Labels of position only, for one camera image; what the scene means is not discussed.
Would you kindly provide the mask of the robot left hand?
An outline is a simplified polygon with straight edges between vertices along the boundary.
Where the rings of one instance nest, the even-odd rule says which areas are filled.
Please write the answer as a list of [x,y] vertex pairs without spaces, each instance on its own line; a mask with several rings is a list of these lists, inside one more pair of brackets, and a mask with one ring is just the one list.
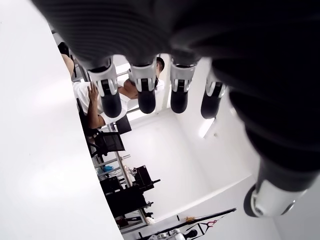
[[35,0],[88,71],[104,113],[122,106],[114,55],[130,63],[142,112],[156,106],[156,56],[169,54],[171,109],[182,113],[209,57],[201,115],[224,90],[256,152],[250,217],[287,213],[320,174],[320,3],[317,0]]

